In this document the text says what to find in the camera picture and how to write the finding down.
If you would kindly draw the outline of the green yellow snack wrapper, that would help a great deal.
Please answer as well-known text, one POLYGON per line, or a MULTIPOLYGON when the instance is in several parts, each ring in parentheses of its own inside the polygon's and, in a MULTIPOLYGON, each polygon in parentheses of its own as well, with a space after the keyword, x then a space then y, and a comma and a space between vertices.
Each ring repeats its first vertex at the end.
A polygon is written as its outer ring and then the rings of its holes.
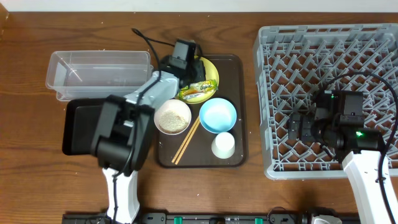
POLYGON ((203 96, 207 93, 213 93, 218 89, 216 80, 205 80, 202 82, 192 83, 182 88, 178 94, 181 100, 190 100, 192 98, 203 96))

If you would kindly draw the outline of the white plastic cup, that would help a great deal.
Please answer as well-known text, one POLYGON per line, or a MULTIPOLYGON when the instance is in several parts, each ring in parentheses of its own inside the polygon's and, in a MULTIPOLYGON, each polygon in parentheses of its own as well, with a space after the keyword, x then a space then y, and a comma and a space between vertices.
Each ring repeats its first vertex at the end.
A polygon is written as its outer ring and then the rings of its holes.
POLYGON ((235 152, 234 136, 229 132, 219 133, 211 144, 212 153, 220 158, 230 158, 235 152))

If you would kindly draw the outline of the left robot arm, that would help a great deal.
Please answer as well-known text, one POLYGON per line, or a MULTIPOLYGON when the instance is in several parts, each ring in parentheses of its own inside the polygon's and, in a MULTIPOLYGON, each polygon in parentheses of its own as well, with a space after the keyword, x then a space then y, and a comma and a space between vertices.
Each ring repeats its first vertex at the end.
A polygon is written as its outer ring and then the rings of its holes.
POLYGON ((155 111, 182 88, 204 79, 205 67, 199 58, 183 62, 168 56, 136 91, 105 99, 90 152, 106 177, 109 208, 105 217, 110 223, 132 223, 137 217, 138 172, 152 141, 155 111))

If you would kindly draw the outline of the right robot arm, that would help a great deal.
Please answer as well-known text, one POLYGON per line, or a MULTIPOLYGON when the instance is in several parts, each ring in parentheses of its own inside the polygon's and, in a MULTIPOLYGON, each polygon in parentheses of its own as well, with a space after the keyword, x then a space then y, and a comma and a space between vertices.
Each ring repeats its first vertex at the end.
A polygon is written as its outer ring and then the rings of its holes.
POLYGON ((330 90, 313 100, 315 114, 290 115, 289 139, 334 149, 353 189, 361 223, 396 221, 397 198, 382 156, 387 144, 379 130, 364 125, 363 94, 330 90))

